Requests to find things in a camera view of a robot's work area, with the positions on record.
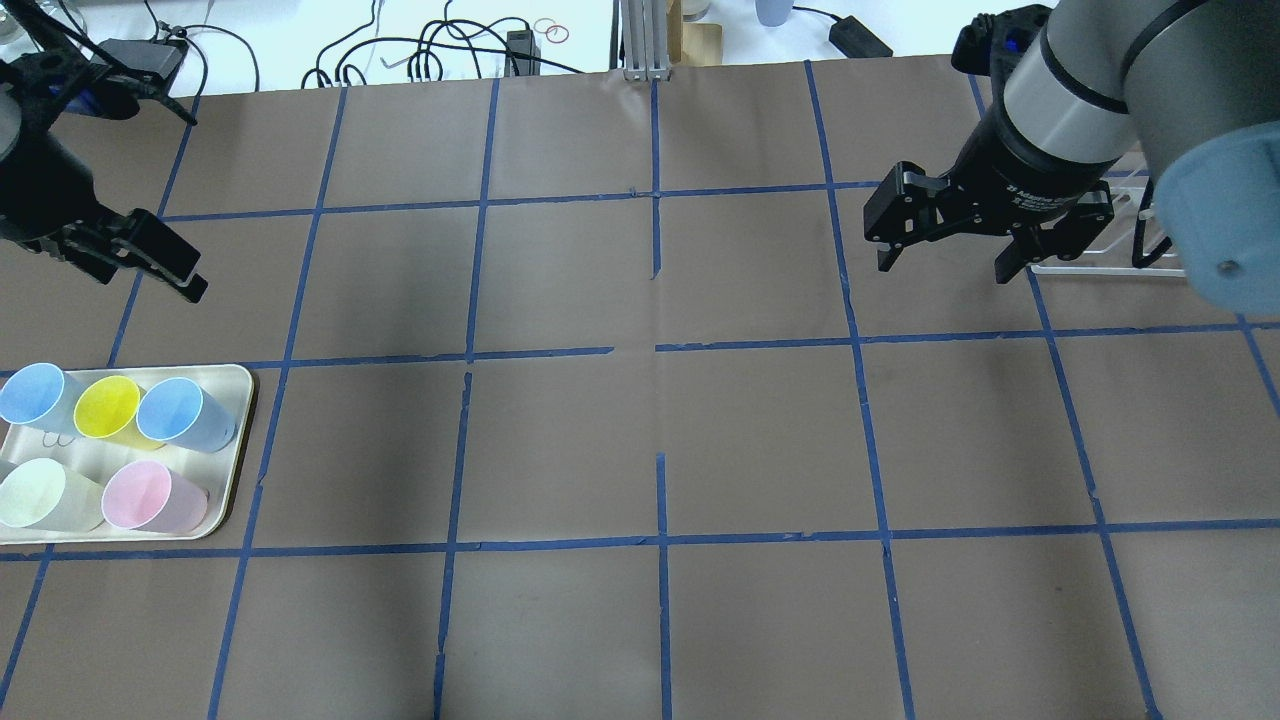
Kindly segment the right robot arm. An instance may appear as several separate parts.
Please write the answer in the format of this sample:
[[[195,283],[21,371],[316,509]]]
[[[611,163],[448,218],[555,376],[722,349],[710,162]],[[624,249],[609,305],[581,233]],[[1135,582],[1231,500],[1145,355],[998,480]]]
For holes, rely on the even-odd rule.
[[[1009,237],[995,279],[1083,255],[1114,219],[1105,176],[1139,147],[1140,210],[1190,287],[1243,315],[1277,313],[1279,101],[1275,1],[1061,1],[977,17],[954,67],[993,96],[938,177],[897,163],[864,206],[888,272],[905,249]]]

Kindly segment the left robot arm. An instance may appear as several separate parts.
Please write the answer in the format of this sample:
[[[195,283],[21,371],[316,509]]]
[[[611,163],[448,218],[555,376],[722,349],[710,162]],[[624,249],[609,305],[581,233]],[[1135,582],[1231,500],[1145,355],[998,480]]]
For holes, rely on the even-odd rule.
[[[201,252],[152,211],[122,214],[101,202],[91,169],[52,133],[58,118],[82,99],[114,120],[131,119],[147,99],[197,124],[147,73],[91,60],[70,44],[4,61],[3,238],[101,284],[120,269],[137,269],[198,302],[209,288],[197,272]]]

